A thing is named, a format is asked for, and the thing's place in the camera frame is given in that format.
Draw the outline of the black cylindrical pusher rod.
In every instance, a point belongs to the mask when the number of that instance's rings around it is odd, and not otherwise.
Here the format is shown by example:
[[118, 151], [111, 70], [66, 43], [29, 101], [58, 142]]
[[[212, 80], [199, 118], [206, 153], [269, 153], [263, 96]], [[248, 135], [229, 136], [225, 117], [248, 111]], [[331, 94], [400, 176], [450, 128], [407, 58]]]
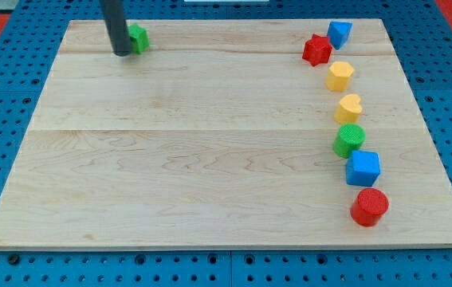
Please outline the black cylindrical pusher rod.
[[132, 53], [122, 0], [100, 0], [100, 8], [108, 31], [112, 51], [118, 57]]

